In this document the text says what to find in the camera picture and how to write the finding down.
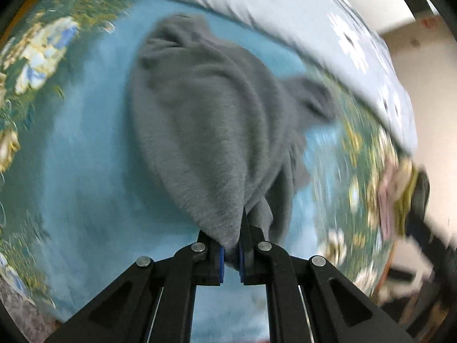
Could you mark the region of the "olive green folded cloth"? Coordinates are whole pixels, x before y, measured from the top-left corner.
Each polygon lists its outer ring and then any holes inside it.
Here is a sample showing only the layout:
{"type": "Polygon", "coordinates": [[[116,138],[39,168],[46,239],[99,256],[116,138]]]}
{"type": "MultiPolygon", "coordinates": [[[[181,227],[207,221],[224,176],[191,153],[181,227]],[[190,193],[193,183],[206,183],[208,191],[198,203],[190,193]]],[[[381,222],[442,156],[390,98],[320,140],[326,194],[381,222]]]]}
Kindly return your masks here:
{"type": "Polygon", "coordinates": [[[394,187],[394,228],[398,236],[406,235],[407,215],[410,212],[411,200],[418,182],[418,169],[411,165],[402,169],[394,187]]]}

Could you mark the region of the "green floral bed blanket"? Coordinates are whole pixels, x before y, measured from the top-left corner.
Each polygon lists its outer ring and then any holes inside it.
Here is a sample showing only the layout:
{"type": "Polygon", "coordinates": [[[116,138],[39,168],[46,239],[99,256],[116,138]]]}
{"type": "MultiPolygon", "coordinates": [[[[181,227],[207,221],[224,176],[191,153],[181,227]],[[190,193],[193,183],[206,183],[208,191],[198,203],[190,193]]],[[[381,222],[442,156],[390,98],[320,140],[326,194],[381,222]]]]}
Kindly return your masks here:
{"type": "MultiPolygon", "coordinates": [[[[157,21],[199,12],[173,0],[39,0],[2,48],[1,301],[29,342],[45,341],[137,257],[164,259],[197,237],[140,158],[128,81],[157,21]]],[[[313,60],[201,13],[276,76],[332,92],[337,119],[304,131],[310,176],[284,245],[292,256],[326,256],[372,295],[393,248],[372,215],[376,179],[401,151],[313,60]]]]}

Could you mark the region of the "grey knit garment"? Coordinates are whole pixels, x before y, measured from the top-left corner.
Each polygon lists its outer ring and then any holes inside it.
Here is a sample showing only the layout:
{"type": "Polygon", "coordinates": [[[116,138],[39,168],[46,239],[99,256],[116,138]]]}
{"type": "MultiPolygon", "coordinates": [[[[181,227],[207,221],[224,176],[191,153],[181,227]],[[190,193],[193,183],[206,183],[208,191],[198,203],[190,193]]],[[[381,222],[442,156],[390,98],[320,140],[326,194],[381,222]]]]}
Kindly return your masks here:
{"type": "Polygon", "coordinates": [[[304,131],[337,117],[324,85],[275,77],[200,15],[161,20],[131,76],[133,121],[153,176],[238,267],[242,221],[281,243],[308,182],[304,131]]]}

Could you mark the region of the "pink folded cloth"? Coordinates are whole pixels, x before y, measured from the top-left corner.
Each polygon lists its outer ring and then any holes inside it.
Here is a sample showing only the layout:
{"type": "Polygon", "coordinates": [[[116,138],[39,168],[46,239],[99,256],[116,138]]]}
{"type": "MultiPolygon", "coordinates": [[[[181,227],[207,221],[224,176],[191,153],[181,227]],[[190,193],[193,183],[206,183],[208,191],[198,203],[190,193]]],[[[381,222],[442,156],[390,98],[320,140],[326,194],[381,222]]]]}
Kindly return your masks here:
{"type": "Polygon", "coordinates": [[[394,161],[388,160],[377,190],[380,227],[384,241],[389,240],[394,234],[396,221],[394,202],[398,188],[397,165],[394,161]]]}

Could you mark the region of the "light blue daisy quilt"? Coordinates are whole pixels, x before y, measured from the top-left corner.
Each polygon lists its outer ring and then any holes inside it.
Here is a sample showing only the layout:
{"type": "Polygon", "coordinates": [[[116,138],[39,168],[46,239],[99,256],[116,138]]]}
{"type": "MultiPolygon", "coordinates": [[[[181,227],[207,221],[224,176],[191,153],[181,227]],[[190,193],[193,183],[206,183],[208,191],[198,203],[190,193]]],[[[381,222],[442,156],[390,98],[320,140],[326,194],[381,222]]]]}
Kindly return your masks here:
{"type": "Polygon", "coordinates": [[[403,152],[418,147],[414,111],[389,50],[347,0],[178,0],[240,21],[311,58],[380,120],[403,152]]]}

